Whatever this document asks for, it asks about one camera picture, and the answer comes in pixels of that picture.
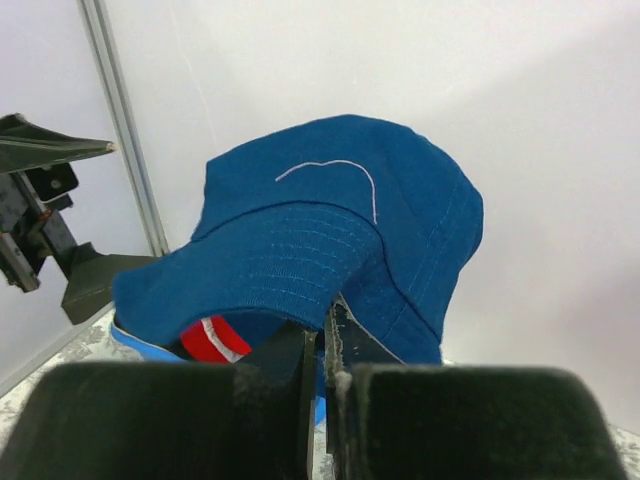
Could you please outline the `blue plastic bin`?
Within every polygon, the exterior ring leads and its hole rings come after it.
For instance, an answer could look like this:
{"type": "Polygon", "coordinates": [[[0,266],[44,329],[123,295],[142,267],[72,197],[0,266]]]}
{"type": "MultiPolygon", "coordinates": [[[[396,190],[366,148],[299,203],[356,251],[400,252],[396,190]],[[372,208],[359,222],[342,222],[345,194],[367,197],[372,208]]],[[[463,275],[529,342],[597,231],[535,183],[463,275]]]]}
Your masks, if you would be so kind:
{"type": "MultiPolygon", "coordinates": [[[[160,362],[184,362],[183,358],[163,347],[146,343],[135,336],[125,332],[113,320],[110,326],[113,339],[119,344],[137,352],[144,360],[160,362]]],[[[326,400],[316,397],[315,424],[319,425],[326,418],[326,400]]]]}

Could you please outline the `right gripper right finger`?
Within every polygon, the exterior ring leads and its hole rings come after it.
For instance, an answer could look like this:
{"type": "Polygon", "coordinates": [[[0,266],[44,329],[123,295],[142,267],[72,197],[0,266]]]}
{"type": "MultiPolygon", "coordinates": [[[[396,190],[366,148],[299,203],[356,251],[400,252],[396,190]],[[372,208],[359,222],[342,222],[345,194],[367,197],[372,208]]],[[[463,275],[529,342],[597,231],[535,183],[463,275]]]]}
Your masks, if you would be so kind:
{"type": "Polygon", "coordinates": [[[556,368],[408,365],[333,302],[327,450],[339,479],[622,479],[591,391],[556,368]]]}

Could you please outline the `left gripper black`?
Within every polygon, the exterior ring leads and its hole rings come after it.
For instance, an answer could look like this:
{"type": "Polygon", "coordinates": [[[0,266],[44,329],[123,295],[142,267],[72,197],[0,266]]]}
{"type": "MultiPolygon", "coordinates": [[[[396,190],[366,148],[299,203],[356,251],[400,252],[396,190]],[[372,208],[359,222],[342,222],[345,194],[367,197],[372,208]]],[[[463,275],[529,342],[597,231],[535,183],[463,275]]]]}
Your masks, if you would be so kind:
{"type": "Polygon", "coordinates": [[[61,211],[78,187],[70,163],[113,153],[113,142],[72,137],[35,125],[19,114],[1,118],[1,271],[28,293],[40,287],[47,258],[68,278],[61,306],[72,325],[90,319],[112,300],[114,277],[157,257],[102,254],[78,246],[61,211]]]}

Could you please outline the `navy blue hat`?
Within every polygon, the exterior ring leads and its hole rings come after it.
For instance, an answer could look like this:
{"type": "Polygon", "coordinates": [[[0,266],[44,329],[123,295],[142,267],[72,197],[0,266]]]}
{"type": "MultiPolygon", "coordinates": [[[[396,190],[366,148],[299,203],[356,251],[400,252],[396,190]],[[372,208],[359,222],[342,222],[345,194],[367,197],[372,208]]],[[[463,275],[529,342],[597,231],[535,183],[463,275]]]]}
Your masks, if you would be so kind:
{"type": "Polygon", "coordinates": [[[315,120],[209,161],[190,241],[115,278],[116,319],[165,346],[218,315],[257,346],[286,320],[321,330],[342,297],[400,361],[437,364],[483,222],[481,194],[424,136],[356,115],[315,120]]]}

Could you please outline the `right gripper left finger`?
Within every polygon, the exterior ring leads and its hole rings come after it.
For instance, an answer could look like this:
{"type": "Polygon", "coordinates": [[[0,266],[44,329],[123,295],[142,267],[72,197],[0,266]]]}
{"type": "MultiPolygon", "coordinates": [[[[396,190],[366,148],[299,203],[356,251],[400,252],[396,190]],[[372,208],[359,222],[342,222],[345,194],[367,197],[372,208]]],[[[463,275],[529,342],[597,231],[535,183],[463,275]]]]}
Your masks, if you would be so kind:
{"type": "Polygon", "coordinates": [[[5,479],[306,479],[313,332],[241,361],[78,362],[47,372],[1,456],[5,479]]]}

